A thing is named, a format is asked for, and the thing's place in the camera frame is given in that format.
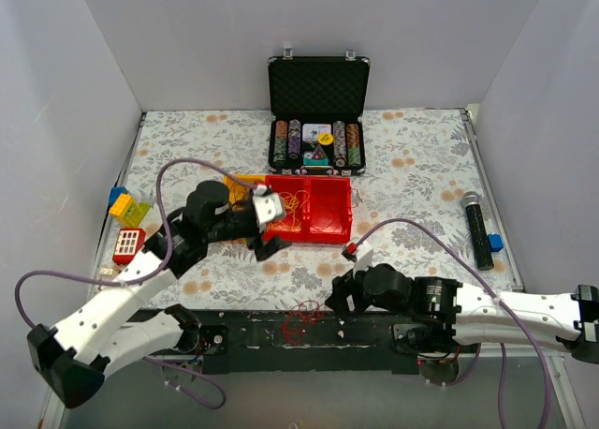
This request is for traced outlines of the red plastic bin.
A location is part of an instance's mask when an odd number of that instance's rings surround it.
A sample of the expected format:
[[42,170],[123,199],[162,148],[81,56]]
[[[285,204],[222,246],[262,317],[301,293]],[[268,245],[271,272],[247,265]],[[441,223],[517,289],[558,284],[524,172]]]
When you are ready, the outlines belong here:
[[270,223],[266,235],[278,235],[292,243],[305,242],[310,193],[304,180],[294,176],[267,175],[266,185],[280,195],[286,210],[286,218]]
[[311,177],[306,242],[346,244],[353,224],[352,187],[348,178]]

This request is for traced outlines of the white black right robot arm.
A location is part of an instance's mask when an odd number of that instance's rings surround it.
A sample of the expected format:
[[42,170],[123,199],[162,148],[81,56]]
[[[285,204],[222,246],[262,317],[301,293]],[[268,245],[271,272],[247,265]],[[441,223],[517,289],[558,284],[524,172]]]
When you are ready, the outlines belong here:
[[550,348],[580,362],[598,362],[595,286],[554,295],[488,293],[455,279],[411,278],[379,264],[335,277],[326,305],[337,314],[376,307],[409,319],[395,335],[401,353],[446,354],[491,343]]

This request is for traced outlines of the yellow plastic bin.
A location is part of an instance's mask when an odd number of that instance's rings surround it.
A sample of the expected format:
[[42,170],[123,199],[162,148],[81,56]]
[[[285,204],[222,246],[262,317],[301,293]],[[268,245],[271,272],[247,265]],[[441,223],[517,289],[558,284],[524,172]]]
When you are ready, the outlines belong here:
[[[264,184],[266,180],[265,175],[259,174],[235,174],[235,177],[249,185]],[[231,203],[232,208],[234,210],[239,210],[243,203],[248,200],[250,188],[241,185],[239,182],[233,181],[226,176],[223,178],[223,183],[229,190],[229,202]]]

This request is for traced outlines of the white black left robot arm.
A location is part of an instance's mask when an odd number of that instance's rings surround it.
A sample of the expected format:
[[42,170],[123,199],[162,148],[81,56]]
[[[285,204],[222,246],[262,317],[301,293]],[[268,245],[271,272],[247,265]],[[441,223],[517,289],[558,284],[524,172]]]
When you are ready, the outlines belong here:
[[180,304],[142,323],[127,322],[159,291],[205,259],[210,244],[243,239],[259,261],[289,244],[265,240],[271,223],[285,219],[283,199],[269,187],[252,187],[234,205],[227,186],[205,181],[173,211],[129,264],[79,310],[27,335],[32,363],[65,407],[92,398],[116,371],[157,351],[196,353],[202,342],[197,316]]

